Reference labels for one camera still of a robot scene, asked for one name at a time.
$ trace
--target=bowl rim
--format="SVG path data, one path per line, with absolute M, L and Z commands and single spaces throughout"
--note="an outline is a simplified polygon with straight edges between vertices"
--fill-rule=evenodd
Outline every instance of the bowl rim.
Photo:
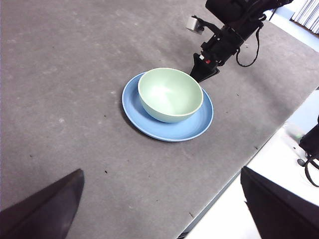
M 156 109 L 154 109 L 153 107 L 151 107 L 146 101 L 145 99 L 143 98 L 143 96 L 141 95 L 141 80 L 143 79 L 143 77 L 150 71 L 154 71 L 154 70 L 158 70 L 158 69 L 169 69 L 169 70 L 173 70 L 173 71 L 177 71 L 177 72 L 180 72 L 180 73 L 183 73 L 184 75 L 186 75 L 188 78 L 190 78 L 191 80 L 193 80 L 196 85 L 199 87 L 200 89 L 200 94 L 201 94 L 201 101 L 200 101 L 200 104 L 198 105 L 198 107 L 196 109 L 194 109 L 193 111 L 189 112 L 189 113 L 186 113 L 186 114 L 180 114 L 180 115 L 170 115 L 170 114 L 166 114 L 166 113 L 163 113 L 161 111 L 158 111 Z M 180 70 L 177 70 L 177 69 L 174 69 L 174 68 L 169 68 L 169 67 L 159 67 L 159 68 L 153 68 L 153 69 L 150 69 L 149 71 L 146 71 L 142 76 L 141 78 L 139 79 L 139 83 L 138 83 L 138 92 L 139 92 L 139 96 L 141 97 L 141 99 L 144 101 L 144 103 L 150 107 L 151 109 L 153 109 L 154 111 L 162 114 L 162 115 L 165 115 L 165 116 L 170 116 L 170 117 L 184 117 L 184 116 L 189 116 L 189 115 L 192 115 L 193 113 L 195 113 L 196 111 L 199 110 L 199 108 L 202 106 L 203 104 L 203 101 L 204 101 L 204 94 L 203 94 L 203 89 L 202 87 L 199 85 L 199 83 L 197 81 L 195 81 L 194 78 L 192 78 L 189 74 L 183 72 L 183 71 L 180 71 Z

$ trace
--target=light green ceramic bowl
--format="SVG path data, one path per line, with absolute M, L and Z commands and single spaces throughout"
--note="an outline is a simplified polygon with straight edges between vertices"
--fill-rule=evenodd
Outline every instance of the light green ceramic bowl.
M 140 78 L 138 90 L 144 109 L 167 123 L 187 119 L 203 104 L 200 85 L 190 75 L 176 69 L 147 71 Z

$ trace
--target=plate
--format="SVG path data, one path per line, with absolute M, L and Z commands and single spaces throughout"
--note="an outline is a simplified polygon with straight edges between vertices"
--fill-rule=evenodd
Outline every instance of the plate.
M 196 138 L 211 125 L 214 116 L 213 104 L 203 89 L 204 101 L 199 110 L 186 120 L 164 123 L 150 116 L 143 108 L 138 92 L 138 82 L 144 73 L 133 77 L 124 87 L 122 104 L 132 122 L 144 134 L 162 141 L 180 142 Z

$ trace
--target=table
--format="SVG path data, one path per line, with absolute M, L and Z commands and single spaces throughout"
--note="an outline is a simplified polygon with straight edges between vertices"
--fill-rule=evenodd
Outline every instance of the table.
M 69 239 L 176 238 L 315 89 L 319 55 L 266 22 L 257 62 L 231 58 L 201 83 L 214 103 L 202 136 L 166 143 L 138 132 L 121 93 L 139 72 L 190 72 L 192 14 L 204 2 L 1 2 L 1 208 L 76 168 L 86 183 Z M 243 64 L 256 53 L 251 37 Z

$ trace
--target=white floor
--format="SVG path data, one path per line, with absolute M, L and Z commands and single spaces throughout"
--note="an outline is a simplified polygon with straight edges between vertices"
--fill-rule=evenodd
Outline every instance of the white floor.
M 305 152 L 295 141 L 317 124 L 318 102 L 319 91 L 314 91 L 247 166 L 319 206 L 318 188 L 310 184 L 304 168 L 297 164 L 298 158 L 305 160 Z M 318 170 L 310 166 L 309 171 L 318 183 Z M 186 239 L 260 239 L 245 201 L 240 176 L 237 176 Z
M 267 19 L 271 16 L 272 12 L 265 12 Z M 281 28 L 285 32 L 289 33 L 291 36 L 295 37 L 299 41 L 311 47 L 316 52 L 319 52 L 319 36 L 306 30 L 297 23 L 290 21 L 280 14 L 275 13 L 270 20 L 271 23 Z

